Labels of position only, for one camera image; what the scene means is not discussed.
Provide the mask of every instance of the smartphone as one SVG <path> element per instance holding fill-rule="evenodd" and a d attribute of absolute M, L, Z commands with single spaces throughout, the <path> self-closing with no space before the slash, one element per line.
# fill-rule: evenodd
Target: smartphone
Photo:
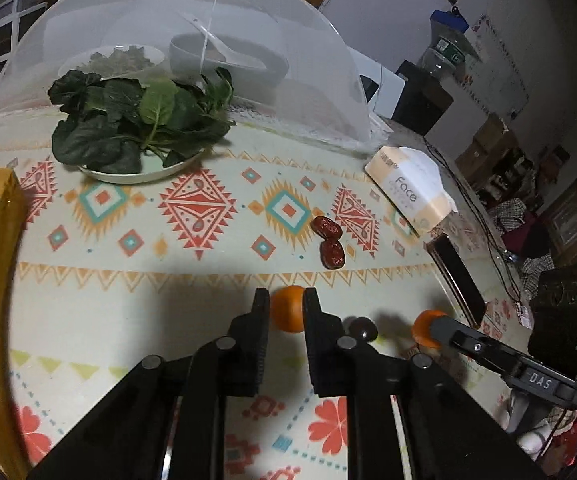
<path fill-rule="evenodd" d="M 478 329 L 486 312 L 486 303 L 448 236 L 438 236 L 426 244 L 426 250 L 446 278 L 468 324 Z"/>

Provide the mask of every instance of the blue dotted line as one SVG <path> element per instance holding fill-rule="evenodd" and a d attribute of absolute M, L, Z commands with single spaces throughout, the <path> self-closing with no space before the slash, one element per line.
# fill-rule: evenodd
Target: blue dotted line
<path fill-rule="evenodd" d="M 302 415 L 303 410 L 305 410 L 306 405 L 311 402 L 311 398 L 315 395 L 315 390 L 311 388 L 311 391 L 308 392 L 308 397 L 304 398 L 302 404 L 297 409 L 297 413 L 293 415 L 293 422 L 296 422 L 300 415 Z M 286 431 L 290 431 L 293 428 L 293 422 L 289 422 L 286 425 Z"/>
<path fill-rule="evenodd" d="M 347 467 L 345 465 L 339 464 L 337 462 L 333 462 L 332 460 L 326 460 L 325 458 L 322 458 L 322 457 L 317 456 L 317 455 L 308 454 L 307 452 L 300 451 L 299 449 L 294 449 L 293 455 L 300 456 L 302 458 L 307 458 L 312 463 L 318 463 L 319 465 L 325 465 L 328 467 L 333 467 L 335 469 L 341 469 L 342 471 L 345 471 L 347 469 Z"/>
<path fill-rule="evenodd" d="M 19 372 L 13 372 L 13 371 L 9 372 L 9 377 L 13 377 L 13 376 L 15 376 L 15 378 L 16 378 L 17 380 L 22 381 L 22 377 L 21 377 L 21 375 L 20 375 Z M 28 396 L 29 396 L 31 399 L 34 398 L 33 392 L 28 389 L 28 386 L 27 386 L 27 384 L 26 384 L 24 381 L 22 381 L 22 388 L 24 388 L 24 390 L 26 390 L 26 393 L 28 393 Z M 39 402 L 38 400 L 35 400 L 35 406 L 36 406 L 37 408 L 40 408 L 40 409 L 41 409 L 41 405 L 40 405 L 40 402 Z M 46 410 L 41 410 L 40 413 L 41 413 L 42 416 L 44 416 L 45 418 L 48 418 L 48 412 L 47 412 Z M 51 426 L 56 425 L 56 422 L 55 422 L 52 418 L 48 418 L 48 421 L 49 421 L 49 423 L 50 423 Z M 64 434 L 64 430 L 62 430 L 61 428 L 57 428 L 57 433 L 59 433 L 60 435 L 63 435 L 63 434 Z"/>

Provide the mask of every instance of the white spoon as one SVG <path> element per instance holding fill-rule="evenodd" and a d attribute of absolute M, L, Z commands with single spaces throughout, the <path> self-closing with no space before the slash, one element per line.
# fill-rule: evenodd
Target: white spoon
<path fill-rule="evenodd" d="M 200 22 L 200 20 L 197 19 L 192 14 L 184 13 L 182 14 L 182 17 L 185 20 L 187 20 L 187 22 L 190 23 L 193 27 L 195 27 L 198 31 L 208 36 L 208 39 L 217 49 L 217 52 L 219 52 L 222 56 L 224 56 L 226 63 L 248 68 L 257 68 L 260 70 L 266 69 L 266 65 L 256 57 L 248 56 L 247 54 L 242 54 L 241 52 L 235 52 L 232 48 L 227 46 L 227 44 L 225 44 L 222 40 L 217 38 L 216 35 L 214 35 L 206 27 L 204 27 L 204 24 Z"/>

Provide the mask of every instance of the white plate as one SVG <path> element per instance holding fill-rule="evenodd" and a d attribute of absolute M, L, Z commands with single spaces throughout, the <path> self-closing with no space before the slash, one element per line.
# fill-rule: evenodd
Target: white plate
<path fill-rule="evenodd" d="M 88 170 L 82 166 L 79 166 L 79 169 L 82 173 L 87 174 L 91 178 L 101 180 L 102 182 L 108 182 L 109 184 L 143 184 L 145 182 L 153 182 L 154 180 L 159 180 L 171 176 L 172 174 L 179 173 L 197 160 L 203 152 L 204 150 L 200 151 L 197 155 L 190 157 L 188 160 L 178 162 L 168 168 L 162 167 L 161 158 L 154 153 L 142 153 L 142 173 L 101 173 L 100 171 Z"/>
<path fill-rule="evenodd" d="M 144 57 L 148 59 L 152 66 L 146 67 L 142 70 L 149 70 L 154 68 L 155 66 L 159 65 L 162 61 L 164 61 L 164 53 L 161 50 L 158 50 L 154 46 L 149 45 L 103 45 L 97 48 L 92 48 L 91 50 L 87 50 L 86 52 L 82 52 L 81 54 L 77 54 L 76 56 L 70 57 L 67 59 L 64 64 L 57 70 L 58 76 L 63 76 L 69 70 L 75 70 L 77 67 L 81 65 L 85 65 L 91 60 L 92 54 L 99 52 L 102 56 L 108 57 L 110 56 L 116 48 L 123 50 L 124 52 L 128 51 L 129 46 L 136 46 L 137 48 L 144 48 Z M 124 74 L 117 74 L 112 76 L 103 77 L 102 79 L 107 79 L 108 77 L 125 77 L 131 74 L 137 74 L 142 72 L 142 70 L 138 70 L 136 72 L 126 72 Z"/>

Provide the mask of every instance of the orange fruit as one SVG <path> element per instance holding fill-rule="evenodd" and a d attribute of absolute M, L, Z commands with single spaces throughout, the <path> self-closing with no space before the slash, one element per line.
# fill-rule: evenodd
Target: orange fruit
<path fill-rule="evenodd" d="M 289 285 L 276 290 L 270 297 L 270 317 L 283 332 L 303 332 L 303 286 Z"/>
<path fill-rule="evenodd" d="M 430 336 L 430 325 L 438 317 L 446 316 L 441 310 L 425 310 L 415 320 L 412 325 L 412 338 L 426 348 L 441 348 L 440 343 Z"/>

